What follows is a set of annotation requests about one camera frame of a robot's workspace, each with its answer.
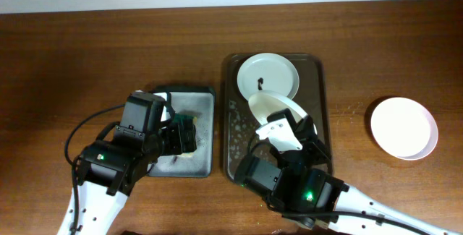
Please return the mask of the green yellow sponge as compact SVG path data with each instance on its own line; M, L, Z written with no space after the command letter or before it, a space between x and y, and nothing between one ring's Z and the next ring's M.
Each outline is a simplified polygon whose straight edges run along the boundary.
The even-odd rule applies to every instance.
M169 125L169 151L172 155L193 153L197 150L196 118L176 114Z

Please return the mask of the cream white plate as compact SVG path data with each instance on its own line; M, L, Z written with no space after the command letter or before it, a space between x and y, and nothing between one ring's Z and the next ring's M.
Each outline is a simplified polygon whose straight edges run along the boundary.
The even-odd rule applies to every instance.
M248 106L254 118L260 124L258 130L269 122L271 114L289 109L296 130L302 130L303 121L308 117L308 113L292 99L270 90L260 90L252 94L248 99Z

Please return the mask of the pale green plate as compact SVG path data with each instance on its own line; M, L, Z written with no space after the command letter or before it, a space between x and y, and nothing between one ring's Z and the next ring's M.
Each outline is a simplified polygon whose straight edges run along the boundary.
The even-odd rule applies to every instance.
M278 54L251 56L243 62L237 73L237 87L246 100L261 90L274 91L293 99L299 86L300 77L296 67Z

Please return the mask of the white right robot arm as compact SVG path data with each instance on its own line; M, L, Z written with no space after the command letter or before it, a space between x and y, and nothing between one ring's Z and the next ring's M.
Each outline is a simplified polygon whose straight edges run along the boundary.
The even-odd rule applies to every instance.
M343 234L449 234L368 197L316 163L330 163L310 116L285 108L267 114L256 130L234 182L262 197L266 207L303 228Z

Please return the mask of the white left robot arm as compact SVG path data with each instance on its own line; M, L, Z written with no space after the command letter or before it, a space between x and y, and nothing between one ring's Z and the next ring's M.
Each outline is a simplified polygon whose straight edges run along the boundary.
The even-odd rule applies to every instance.
M190 158L197 150L196 119L177 115L161 122L154 146L145 148L147 133L108 124L81 154L70 162L72 196L60 234L106 234L124 207L135 183L144 176L192 177L192 167L176 170L162 157Z

